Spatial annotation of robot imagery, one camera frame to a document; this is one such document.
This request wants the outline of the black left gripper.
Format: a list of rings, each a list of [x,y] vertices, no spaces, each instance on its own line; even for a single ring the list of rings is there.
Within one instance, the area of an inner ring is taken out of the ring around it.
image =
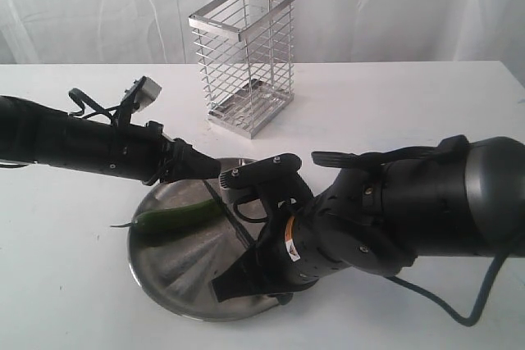
[[[221,172],[221,163],[193,148],[183,139],[163,133],[163,125],[149,121],[144,126],[114,129],[110,148],[110,174],[144,184],[169,175],[176,166],[176,180],[210,180]]]

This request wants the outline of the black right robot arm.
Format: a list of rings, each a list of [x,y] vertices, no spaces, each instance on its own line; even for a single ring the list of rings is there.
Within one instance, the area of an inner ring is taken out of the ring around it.
[[[337,169],[314,194],[293,153],[225,171],[234,207],[265,211],[256,241],[212,281],[218,301],[280,296],[354,268],[392,277],[419,257],[522,257],[524,146],[463,135],[435,147],[314,152]]]

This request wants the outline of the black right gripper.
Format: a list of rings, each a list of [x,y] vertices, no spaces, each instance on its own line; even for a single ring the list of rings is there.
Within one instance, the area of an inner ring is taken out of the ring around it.
[[[349,204],[336,198],[263,202],[267,223],[255,243],[212,280],[218,302],[288,296],[349,267]]]

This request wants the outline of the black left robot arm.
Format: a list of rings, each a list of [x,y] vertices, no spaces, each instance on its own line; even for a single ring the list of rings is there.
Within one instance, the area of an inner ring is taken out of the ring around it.
[[[208,180],[221,163],[183,139],[170,139],[162,125],[104,124],[22,98],[1,98],[1,159],[139,180]]]

